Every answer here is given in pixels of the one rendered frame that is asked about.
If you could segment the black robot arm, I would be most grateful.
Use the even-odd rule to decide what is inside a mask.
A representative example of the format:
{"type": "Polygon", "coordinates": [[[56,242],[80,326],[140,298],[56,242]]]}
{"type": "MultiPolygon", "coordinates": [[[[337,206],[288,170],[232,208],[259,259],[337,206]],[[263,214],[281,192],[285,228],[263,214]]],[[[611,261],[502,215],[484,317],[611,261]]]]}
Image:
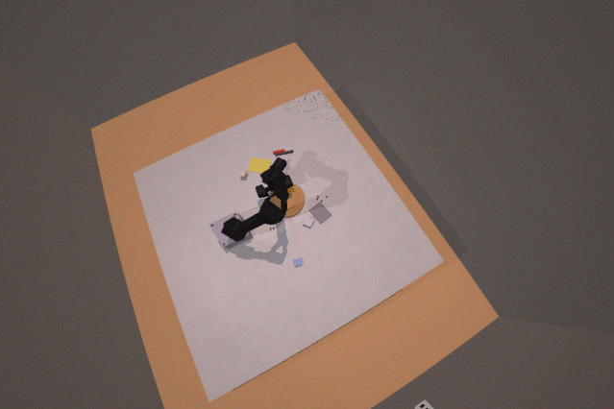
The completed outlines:
{"type": "Polygon", "coordinates": [[[235,242],[239,242],[243,240],[246,232],[264,224],[275,225],[283,219],[287,211],[287,199],[289,197],[284,183],[286,181],[286,175],[282,171],[286,164],[285,159],[277,157],[269,169],[259,174],[263,183],[274,186],[273,195],[265,198],[259,212],[242,222],[236,219],[236,217],[233,217],[225,222],[225,225],[223,224],[224,227],[221,233],[230,237],[235,242]],[[281,200],[281,208],[270,202],[270,199],[274,196],[281,200]]]}

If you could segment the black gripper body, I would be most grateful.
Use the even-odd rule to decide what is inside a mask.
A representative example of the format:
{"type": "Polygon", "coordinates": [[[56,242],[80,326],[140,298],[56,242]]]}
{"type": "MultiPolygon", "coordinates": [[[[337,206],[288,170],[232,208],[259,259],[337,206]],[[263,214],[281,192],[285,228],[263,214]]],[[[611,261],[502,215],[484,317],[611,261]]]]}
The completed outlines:
{"type": "MultiPolygon", "coordinates": [[[[292,182],[292,180],[291,180],[289,175],[286,175],[286,181],[284,183],[285,183],[286,188],[293,186],[293,182],[292,182]]],[[[258,197],[262,198],[262,197],[266,196],[266,194],[265,194],[266,192],[274,191],[274,186],[268,184],[267,187],[263,188],[263,186],[261,184],[261,185],[256,186],[256,191],[257,191],[258,197]]]]}

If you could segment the orange round board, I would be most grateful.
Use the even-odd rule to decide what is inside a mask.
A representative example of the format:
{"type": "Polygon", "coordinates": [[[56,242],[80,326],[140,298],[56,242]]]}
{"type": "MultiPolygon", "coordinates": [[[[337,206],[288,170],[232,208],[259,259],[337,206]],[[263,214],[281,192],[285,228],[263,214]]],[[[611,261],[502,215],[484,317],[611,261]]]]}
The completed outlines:
{"type": "MultiPolygon", "coordinates": [[[[287,199],[287,211],[284,214],[284,217],[292,217],[298,214],[305,204],[305,195],[303,190],[296,184],[293,183],[291,187],[294,191],[289,192],[289,197],[287,199]]],[[[274,196],[270,199],[270,202],[281,208],[281,200],[274,196]]]]}

